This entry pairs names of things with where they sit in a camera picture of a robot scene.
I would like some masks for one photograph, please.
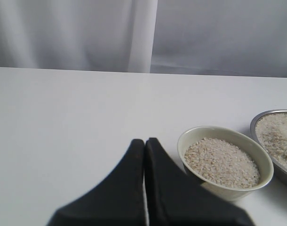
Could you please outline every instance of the stainless steel bowl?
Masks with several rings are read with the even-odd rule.
[[[266,111],[263,113],[258,114],[250,124],[250,132],[252,135],[252,139],[256,142],[258,142],[260,145],[260,141],[257,138],[256,132],[255,132],[255,127],[258,123],[259,120],[261,120],[264,116],[267,116],[269,114],[276,114],[276,113],[287,113],[287,109],[279,109],[279,110],[271,110],[271,111]],[[276,177],[283,182],[285,185],[287,185],[287,169],[282,166],[280,163],[278,163],[273,157],[271,157],[273,165],[274,165],[274,174]]]

